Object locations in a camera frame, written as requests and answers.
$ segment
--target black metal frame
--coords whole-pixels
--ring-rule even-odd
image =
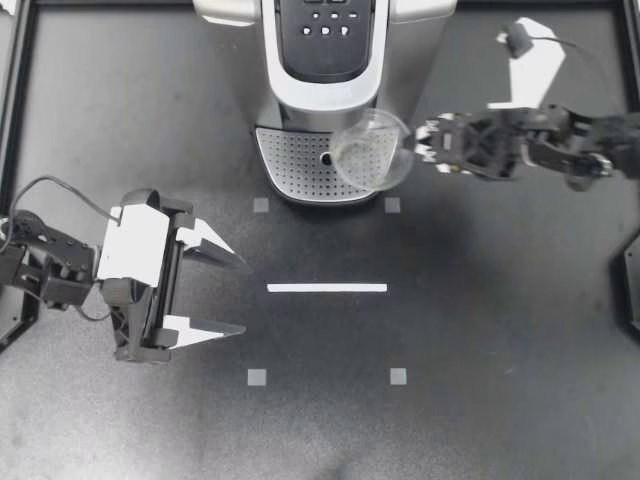
[[[184,7],[192,0],[18,0],[14,28],[6,67],[5,83],[0,99],[0,211],[7,212],[13,195],[13,183],[18,162],[18,145],[22,125],[22,109],[29,79],[29,67],[36,22],[41,6],[46,7]],[[543,8],[567,7],[610,8],[618,22],[619,45],[623,50],[624,78],[631,110],[640,111],[640,13],[638,0],[459,0],[459,9]],[[7,338],[0,338],[0,350],[15,339],[37,316],[38,306],[25,297],[19,318],[20,325]]]

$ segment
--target coffee maker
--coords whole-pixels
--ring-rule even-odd
[[[367,108],[409,122],[457,0],[194,0],[275,190],[313,205],[366,200],[329,141]]]

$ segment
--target coffee machine control panel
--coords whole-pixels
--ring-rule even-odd
[[[279,0],[280,58],[294,78],[346,82],[369,63],[375,0]]]

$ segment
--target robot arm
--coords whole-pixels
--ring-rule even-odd
[[[444,114],[416,130],[415,151],[441,171],[488,180],[512,180],[520,164],[538,165],[584,191],[613,170],[640,178],[640,114],[590,118],[557,105]]]
[[[172,312],[183,259],[249,271],[193,215],[192,205],[155,190],[138,190],[112,208],[111,216],[98,254],[35,214],[16,212],[11,234],[8,221],[0,227],[5,239],[10,235],[0,254],[0,284],[19,288],[48,308],[66,310],[79,308],[99,283],[113,323],[117,360],[167,362],[173,348],[244,333],[242,326],[196,323]]]

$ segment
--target black table surface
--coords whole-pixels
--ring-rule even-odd
[[[605,10],[468,11],[421,115],[508,100],[495,37],[521,15],[593,50],[624,103]],[[577,194],[535,169],[495,184],[417,166],[385,194],[399,215],[383,196],[293,206],[271,190],[192,11],[45,8],[37,27],[18,184],[50,173],[104,206],[143,186],[193,201],[256,274],[185,264],[175,311],[247,333],[160,367],[115,362],[108,322],[43,311],[0,356],[3,479],[640,478],[640,343],[610,274],[640,226],[637,185]],[[568,52],[547,101],[609,113],[603,89]],[[102,239],[103,220],[54,187],[24,205]],[[348,281],[389,292],[265,286]],[[97,292],[88,309],[104,312]],[[392,367],[406,386],[389,385]],[[247,386],[249,368],[267,369],[266,387]]]

